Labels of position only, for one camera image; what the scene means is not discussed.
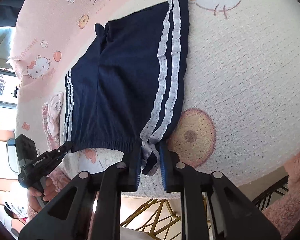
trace shorts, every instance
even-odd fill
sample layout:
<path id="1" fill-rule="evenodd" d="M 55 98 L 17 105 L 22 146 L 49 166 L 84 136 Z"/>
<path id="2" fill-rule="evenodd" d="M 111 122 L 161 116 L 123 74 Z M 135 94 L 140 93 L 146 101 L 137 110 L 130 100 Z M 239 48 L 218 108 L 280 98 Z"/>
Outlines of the shorts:
<path id="1" fill-rule="evenodd" d="M 188 0 L 168 0 L 105 27 L 66 74 L 63 140 L 72 151 L 128 153 L 139 142 L 143 174 L 160 166 L 156 144 L 181 115 L 188 53 Z"/>

